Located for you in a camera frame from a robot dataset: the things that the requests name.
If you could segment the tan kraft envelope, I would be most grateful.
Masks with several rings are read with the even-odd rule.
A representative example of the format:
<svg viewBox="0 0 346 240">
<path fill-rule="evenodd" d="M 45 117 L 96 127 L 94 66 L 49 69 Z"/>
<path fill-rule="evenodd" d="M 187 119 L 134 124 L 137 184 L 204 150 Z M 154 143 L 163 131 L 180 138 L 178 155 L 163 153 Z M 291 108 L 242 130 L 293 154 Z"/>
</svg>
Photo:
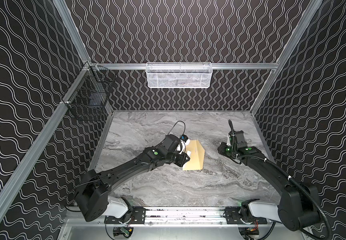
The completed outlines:
<svg viewBox="0 0 346 240">
<path fill-rule="evenodd" d="M 205 150 L 199 140 L 188 140 L 185 153 L 190 160 L 183 165 L 184 171 L 202 170 L 204 167 Z"/>
</svg>

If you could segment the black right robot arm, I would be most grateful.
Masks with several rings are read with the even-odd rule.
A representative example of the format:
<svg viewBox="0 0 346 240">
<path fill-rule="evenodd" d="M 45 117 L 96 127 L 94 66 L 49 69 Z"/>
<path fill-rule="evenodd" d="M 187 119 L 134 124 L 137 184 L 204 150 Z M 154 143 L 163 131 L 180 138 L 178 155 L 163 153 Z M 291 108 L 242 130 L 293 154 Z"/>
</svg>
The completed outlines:
<svg viewBox="0 0 346 240">
<path fill-rule="evenodd" d="M 242 131 L 231 130 L 227 142 L 222 142 L 218 152 L 238 164 L 243 164 L 260 174 L 280 195 L 278 204 L 264 203 L 259 199 L 242 202 L 241 219 L 250 223 L 258 218 L 282 223 L 291 231 L 326 221 L 321 209 L 317 188 L 312 184 L 297 183 L 286 172 L 256 147 L 249 147 Z"/>
</svg>

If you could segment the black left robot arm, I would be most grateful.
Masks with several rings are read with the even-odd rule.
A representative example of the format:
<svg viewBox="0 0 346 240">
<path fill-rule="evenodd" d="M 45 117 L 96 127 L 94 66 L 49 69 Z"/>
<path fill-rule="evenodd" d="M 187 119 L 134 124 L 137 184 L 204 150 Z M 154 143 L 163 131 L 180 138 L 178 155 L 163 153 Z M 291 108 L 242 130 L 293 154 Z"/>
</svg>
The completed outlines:
<svg viewBox="0 0 346 240">
<path fill-rule="evenodd" d="M 156 146 L 145 148 L 137 157 L 115 168 L 96 172 L 88 171 L 75 188 L 73 198 L 86 222 L 100 216 L 113 217 L 120 223 L 131 219 L 133 207 L 125 198 L 112 198 L 109 195 L 128 180 L 150 172 L 165 164 L 183 167 L 190 157 L 186 153 L 190 142 L 186 135 L 167 135 Z"/>
</svg>

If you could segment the aluminium back crossbar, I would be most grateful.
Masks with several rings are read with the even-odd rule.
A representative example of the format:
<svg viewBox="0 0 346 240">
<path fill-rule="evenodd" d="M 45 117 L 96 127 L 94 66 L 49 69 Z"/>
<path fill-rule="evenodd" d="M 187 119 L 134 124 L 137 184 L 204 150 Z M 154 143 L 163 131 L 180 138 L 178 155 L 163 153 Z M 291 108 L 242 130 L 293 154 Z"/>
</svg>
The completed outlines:
<svg viewBox="0 0 346 240">
<path fill-rule="evenodd" d="M 92 64 L 98 68 L 108 70 L 141 70 L 146 71 L 149 67 L 159 69 L 179 69 L 179 68 L 212 68 L 213 70 L 276 70 L 277 63 L 147 63 L 147 64 Z"/>
</svg>

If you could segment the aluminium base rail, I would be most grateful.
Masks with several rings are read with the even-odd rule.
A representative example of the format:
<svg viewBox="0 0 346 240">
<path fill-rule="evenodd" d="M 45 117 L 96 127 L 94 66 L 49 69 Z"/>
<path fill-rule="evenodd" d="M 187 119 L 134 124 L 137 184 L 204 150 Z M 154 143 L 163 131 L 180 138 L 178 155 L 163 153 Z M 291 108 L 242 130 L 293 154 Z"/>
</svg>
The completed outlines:
<svg viewBox="0 0 346 240">
<path fill-rule="evenodd" d="M 100 216 L 86 222 L 81 213 L 68 213 L 65 227 L 268 227 L 270 219 L 243 222 L 239 207 L 134 207 L 127 222 Z"/>
</svg>

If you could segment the aluminium corner post right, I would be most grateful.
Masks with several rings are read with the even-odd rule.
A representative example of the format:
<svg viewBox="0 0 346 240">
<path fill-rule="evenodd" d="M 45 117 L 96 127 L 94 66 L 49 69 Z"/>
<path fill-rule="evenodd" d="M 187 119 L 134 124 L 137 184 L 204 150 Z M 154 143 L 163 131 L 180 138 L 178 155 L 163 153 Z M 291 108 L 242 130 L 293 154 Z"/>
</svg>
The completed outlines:
<svg viewBox="0 0 346 240">
<path fill-rule="evenodd" d="M 285 45 L 280 57 L 278 58 L 276 64 L 277 67 L 272 70 L 265 81 L 260 93 L 258 94 L 254 104 L 251 107 L 250 113 L 255 117 L 262 102 L 264 101 L 266 95 L 268 94 L 269 90 L 271 89 L 272 85 L 274 84 L 275 80 L 277 79 L 279 73 L 284 68 L 285 64 L 289 60 L 292 52 L 294 51 L 295 47 L 297 46 L 298 42 L 300 41 L 302 35 L 304 34 L 306 28 L 312 21 L 314 15 L 319 10 L 320 6 L 322 4 L 321 0 L 313 0 L 309 1 L 307 8 L 303 12 L 302 16 L 299 19 L 298 24 L 296 25 L 295 29 L 293 30 L 287 44 Z"/>
</svg>

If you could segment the aluminium corner post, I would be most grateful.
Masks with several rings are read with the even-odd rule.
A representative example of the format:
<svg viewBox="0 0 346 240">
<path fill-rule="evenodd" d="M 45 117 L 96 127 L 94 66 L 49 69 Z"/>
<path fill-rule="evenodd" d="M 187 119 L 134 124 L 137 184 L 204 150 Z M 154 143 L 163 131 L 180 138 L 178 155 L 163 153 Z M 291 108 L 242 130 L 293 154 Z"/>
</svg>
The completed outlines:
<svg viewBox="0 0 346 240">
<path fill-rule="evenodd" d="M 307 8 L 303 12 L 302 16 L 299 19 L 298 24 L 296 25 L 295 29 L 293 30 L 287 44 L 285 45 L 280 57 L 278 58 L 276 64 L 277 67 L 272 70 L 265 81 L 260 93 L 258 94 L 254 104 L 251 107 L 250 113 L 255 117 L 262 102 L 264 101 L 266 95 L 268 94 L 269 90 L 271 89 L 272 85 L 274 84 L 275 80 L 277 79 L 279 73 L 284 68 L 285 64 L 289 60 L 292 52 L 294 51 L 295 47 L 297 46 L 298 42 L 300 41 L 302 35 L 304 34 L 306 28 L 312 21 L 314 15 L 319 10 L 320 6 L 322 4 L 321 0 L 313 0 L 309 1 Z"/>
<path fill-rule="evenodd" d="M 79 55 L 79 58 L 83 62 L 91 62 L 91 58 L 88 55 L 84 43 L 82 42 L 82 38 L 80 37 L 79 31 L 73 21 L 71 12 L 67 7 L 66 2 L 64 0 L 55 0 L 54 5 L 63 21 L 65 29 L 69 33 L 71 41 Z"/>
</svg>

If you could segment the aluminium corner post left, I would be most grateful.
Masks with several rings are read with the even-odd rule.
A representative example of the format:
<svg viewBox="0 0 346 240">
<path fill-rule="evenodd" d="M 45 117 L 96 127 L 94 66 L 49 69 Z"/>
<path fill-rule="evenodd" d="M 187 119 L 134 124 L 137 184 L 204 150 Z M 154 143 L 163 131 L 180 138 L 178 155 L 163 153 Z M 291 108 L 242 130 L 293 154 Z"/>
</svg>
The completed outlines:
<svg viewBox="0 0 346 240">
<path fill-rule="evenodd" d="M 82 38 L 80 37 L 79 31 L 73 21 L 71 12 L 67 7 L 66 2 L 64 0 L 55 0 L 54 5 L 63 21 L 65 29 L 69 33 L 71 41 L 79 55 L 79 58 L 83 62 L 91 62 L 91 58 L 88 55 L 84 43 L 82 42 Z"/>
</svg>

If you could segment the aluminium left side rail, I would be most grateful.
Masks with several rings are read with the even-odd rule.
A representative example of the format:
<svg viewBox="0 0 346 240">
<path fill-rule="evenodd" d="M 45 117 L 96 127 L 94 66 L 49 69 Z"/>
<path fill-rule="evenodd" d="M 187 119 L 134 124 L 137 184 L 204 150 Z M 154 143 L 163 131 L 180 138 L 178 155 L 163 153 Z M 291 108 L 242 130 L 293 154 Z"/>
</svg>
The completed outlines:
<svg viewBox="0 0 346 240">
<path fill-rule="evenodd" d="M 59 103 L 50 119 L 45 124 L 44 128 L 35 139 L 33 144 L 24 155 L 23 159 L 14 170 L 12 176 L 9 178 L 5 186 L 0 192 L 0 223 L 4 218 L 6 212 L 14 201 L 15 197 L 19 193 L 22 185 L 27 179 L 28 175 L 32 171 L 33 167 L 39 160 L 42 152 L 46 148 L 54 132 L 58 128 L 61 120 L 64 118 L 68 111 L 66 103 L 73 100 L 73 94 L 76 92 L 79 85 L 82 83 L 86 73 L 89 71 L 90 65 L 88 62 L 84 64 L 82 70 L 76 77 L 74 83 L 68 89 L 67 93 Z"/>
</svg>

